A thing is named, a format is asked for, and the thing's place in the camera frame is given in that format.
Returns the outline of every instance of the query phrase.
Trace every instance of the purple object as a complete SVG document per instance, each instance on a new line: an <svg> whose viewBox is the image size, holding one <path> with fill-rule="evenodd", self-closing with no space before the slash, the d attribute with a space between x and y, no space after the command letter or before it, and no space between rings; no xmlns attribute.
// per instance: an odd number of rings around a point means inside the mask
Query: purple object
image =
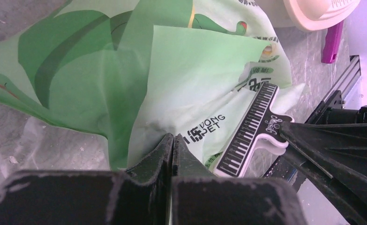
<svg viewBox="0 0 367 225"><path fill-rule="evenodd" d="M344 21L341 21L337 25L328 28L325 36L325 46L322 50L322 63L333 63L337 59L343 26Z"/></svg>

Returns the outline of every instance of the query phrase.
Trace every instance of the marble surface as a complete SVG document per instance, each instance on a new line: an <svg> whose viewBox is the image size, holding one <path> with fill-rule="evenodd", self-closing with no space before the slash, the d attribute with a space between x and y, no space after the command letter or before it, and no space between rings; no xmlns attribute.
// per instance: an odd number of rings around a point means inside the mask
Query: marble surface
<svg viewBox="0 0 367 225"><path fill-rule="evenodd" d="M64 0L1 0L0 41L28 27L63 4ZM334 64L321 63L325 31L304 33L296 28L276 29L291 61L294 83L306 83L310 93L289 111L304 122L332 84L349 65L346 28ZM0 104L0 183L20 169L107 170L105 138L52 127L22 112ZM259 176L274 161L266 152L248 176Z"/></svg>

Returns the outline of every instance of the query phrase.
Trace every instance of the transparent plastic sheet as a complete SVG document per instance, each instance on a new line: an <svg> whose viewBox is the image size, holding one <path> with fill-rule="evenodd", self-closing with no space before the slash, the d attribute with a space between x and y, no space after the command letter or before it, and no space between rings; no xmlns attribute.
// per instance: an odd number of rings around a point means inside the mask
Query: transparent plastic sheet
<svg viewBox="0 0 367 225"><path fill-rule="evenodd" d="M289 61L256 4L240 0L141 0L135 6L136 2L122 0L70 1L0 43L0 102L54 126L105 136L110 167L117 169L135 164L166 132L185 135L208 118L218 117L214 114L221 110L225 115L219 118L239 117L260 82L291 86ZM169 32L155 37L154 25L161 26L158 32L182 27L175 32L192 39ZM218 33L199 33L191 28ZM208 40L210 45L194 45L196 38ZM186 52L175 49L166 54L168 49L157 45L163 39ZM238 41L245 46L234 47ZM171 90L170 83L156 82L160 77L153 76L152 71L159 72L163 67L155 66L151 59L177 55L181 60L169 61L170 68L180 68L179 73L171 74L172 79L190 77L193 71L202 73L186 82L175 82ZM193 62L198 63L180 67L194 57ZM224 74L206 74L207 69L211 71L206 62L216 59L225 65L214 65L214 70L229 69ZM227 76L230 82L220 78ZM187 85L197 88L188 92ZM235 86L245 88L232 90ZM150 98L156 89L163 90L159 91L161 95ZM284 113L294 105L303 89L304 85L296 86L289 90L292 96L276 101L284 106L280 111ZM173 105L182 100L182 94L187 95L187 101ZM166 116L172 113L182 117ZM234 124L232 121L220 119L221 124ZM213 137L209 132L198 145L189 144L189 149L205 163L220 151L215 143L227 139L231 129L233 125L213 131ZM272 160L270 154L254 156L258 162L256 158L264 164Z"/></svg>

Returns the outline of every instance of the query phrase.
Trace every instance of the gray table surface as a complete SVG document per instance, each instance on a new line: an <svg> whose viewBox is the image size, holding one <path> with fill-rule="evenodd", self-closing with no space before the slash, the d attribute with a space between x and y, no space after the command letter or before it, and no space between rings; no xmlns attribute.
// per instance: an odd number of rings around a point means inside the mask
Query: gray table surface
<svg viewBox="0 0 367 225"><path fill-rule="evenodd" d="M65 0L0 0L0 41L48 15ZM294 84L306 83L310 93L301 97L288 114L304 122L349 65L346 28L334 64L321 63L325 31L304 33L295 27L276 29L291 61ZM52 127L0 104L0 183L21 169L108 170L107 141L97 135ZM265 152L257 152L261 157ZM265 156L255 165L259 176L274 161Z"/></svg>

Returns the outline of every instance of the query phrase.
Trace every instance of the plastic bag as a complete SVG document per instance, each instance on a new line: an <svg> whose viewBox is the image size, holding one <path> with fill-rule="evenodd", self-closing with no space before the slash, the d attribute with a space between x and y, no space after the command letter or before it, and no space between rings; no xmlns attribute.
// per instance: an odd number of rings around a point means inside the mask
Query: plastic bag
<svg viewBox="0 0 367 225"><path fill-rule="evenodd" d="M166 132L217 117L225 128L189 144L204 162L265 81L290 87L289 61L245 0L73 0L0 43L0 102L105 136L112 169L134 165ZM277 102L288 109L302 89Z"/></svg>

